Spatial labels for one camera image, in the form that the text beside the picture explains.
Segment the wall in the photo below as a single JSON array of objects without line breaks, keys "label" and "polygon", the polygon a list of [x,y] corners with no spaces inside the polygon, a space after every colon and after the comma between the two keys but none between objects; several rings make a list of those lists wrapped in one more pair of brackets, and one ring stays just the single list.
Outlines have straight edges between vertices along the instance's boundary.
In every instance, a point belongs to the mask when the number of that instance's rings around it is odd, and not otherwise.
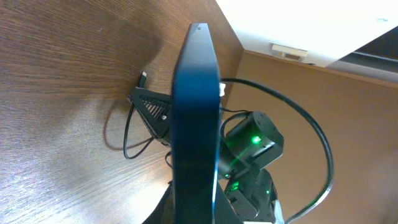
[{"label": "wall", "polygon": [[[265,84],[296,101],[318,121],[331,144],[333,190],[295,223],[397,223],[398,89],[246,53],[237,77]],[[233,85],[228,108],[261,110],[284,135],[284,155],[267,170],[287,219],[323,185],[322,145],[294,110],[248,86]]]},{"label": "wall", "polygon": [[307,50],[304,63],[325,67],[398,25],[396,0],[216,0],[245,50],[271,44]]}]

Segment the wood grain surface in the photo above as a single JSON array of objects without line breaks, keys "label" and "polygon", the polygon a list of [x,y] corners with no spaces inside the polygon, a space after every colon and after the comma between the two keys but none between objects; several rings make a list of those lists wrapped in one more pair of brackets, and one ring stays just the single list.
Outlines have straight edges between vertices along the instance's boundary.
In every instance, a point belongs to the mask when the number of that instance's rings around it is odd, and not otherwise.
[{"label": "wood grain surface", "polygon": [[[236,75],[243,48],[216,2],[3,0],[0,15],[0,223],[142,223],[172,178],[169,149],[124,159],[127,94],[141,70],[170,93],[192,22]],[[135,114],[129,145],[148,137]]]}]

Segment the black cable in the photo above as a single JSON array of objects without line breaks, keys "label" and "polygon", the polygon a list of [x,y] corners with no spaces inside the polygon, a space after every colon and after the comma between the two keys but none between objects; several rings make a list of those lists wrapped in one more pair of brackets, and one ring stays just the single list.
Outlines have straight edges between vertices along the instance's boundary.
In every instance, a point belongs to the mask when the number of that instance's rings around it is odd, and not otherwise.
[{"label": "black cable", "polygon": [[131,120],[131,116],[132,113],[134,112],[134,104],[131,105],[130,107],[130,112],[129,112],[129,116],[127,117],[127,121],[126,121],[126,128],[124,129],[124,139],[123,139],[123,153],[124,153],[124,157],[126,159],[135,159],[137,156],[141,155],[142,152],[145,151],[145,149],[149,146],[149,144],[154,140],[153,137],[151,137],[147,144],[139,151],[137,152],[137,154],[133,155],[133,156],[128,156],[127,154],[127,136],[129,134],[129,127],[130,127],[130,120]]},{"label": "black cable", "polygon": [[249,111],[247,111],[247,110],[236,110],[236,111],[233,111],[233,110],[229,110],[229,109],[227,109],[227,108],[222,108],[222,107],[220,107],[220,110],[222,110],[222,111],[227,111],[227,112],[230,112],[230,113],[249,112]]},{"label": "black cable", "polygon": [[317,133],[319,139],[322,142],[323,149],[325,151],[325,156],[326,156],[326,161],[327,161],[327,168],[328,168],[328,175],[326,178],[326,181],[319,192],[319,194],[303,209],[298,211],[296,214],[292,215],[290,218],[287,219],[285,224],[289,224],[292,221],[303,217],[305,214],[307,214],[309,211],[314,209],[316,206],[318,206],[329,194],[331,187],[333,185],[333,175],[334,175],[334,165],[333,165],[333,156],[331,154],[331,149],[330,145],[328,143],[328,140],[323,133],[321,127],[319,124],[311,117],[310,114],[308,114],[301,106],[296,104],[294,101],[291,99],[287,98],[286,96],[280,94],[278,91],[275,91],[273,89],[270,89],[264,85],[249,81],[249,80],[242,80],[239,78],[222,78],[222,82],[236,82],[236,83],[242,83],[245,85],[249,85],[251,87],[257,88],[259,90],[262,90],[280,100],[283,102],[287,103],[289,106],[291,106],[295,111],[297,111],[301,116],[307,120],[307,122],[311,125],[311,127],[314,129],[314,131]]},{"label": "black cable", "polygon": [[238,114],[234,114],[232,116],[230,116],[228,119],[226,119],[223,124],[220,127],[220,136],[221,136],[221,140],[225,142],[225,135],[224,135],[224,131],[225,131],[225,125],[232,121],[233,119],[238,119],[238,118],[246,118],[247,116],[249,116],[251,112],[247,111],[247,112],[243,112],[243,113],[238,113]]},{"label": "black cable", "polygon": [[171,155],[172,155],[172,151],[169,151],[168,153],[166,153],[166,156],[164,157],[164,160],[166,161],[167,165],[168,165],[171,169],[173,169],[173,166],[167,161],[167,158],[168,158],[169,156],[171,156]]}]

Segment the green indicator light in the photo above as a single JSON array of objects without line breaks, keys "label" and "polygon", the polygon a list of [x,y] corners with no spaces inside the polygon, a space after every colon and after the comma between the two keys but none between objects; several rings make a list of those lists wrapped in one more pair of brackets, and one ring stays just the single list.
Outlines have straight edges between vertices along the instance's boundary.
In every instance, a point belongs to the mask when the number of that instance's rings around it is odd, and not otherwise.
[{"label": "green indicator light", "polygon": [[252,141],[254,144],[258,144],[259,142],[261,142],[261,138],[260,138],[259,136],[254,136],[254,137],[251,139],[251,141]]},{"label": "green indicator light", "polygon": [[231,190],[237,190],[239,188],[239,181],[231,184],[231,187],[229,189]]}]

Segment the white ceiling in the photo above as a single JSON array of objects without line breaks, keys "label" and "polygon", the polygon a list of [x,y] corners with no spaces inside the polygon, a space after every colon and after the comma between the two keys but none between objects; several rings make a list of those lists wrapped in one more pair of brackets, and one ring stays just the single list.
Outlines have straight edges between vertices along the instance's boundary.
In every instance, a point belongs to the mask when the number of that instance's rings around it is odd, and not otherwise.
[{"label": "white ceiling", "polygon": [[216,0],[245,50],[271,44],[308,51],[325,67],[398,26],[398,1]]}]

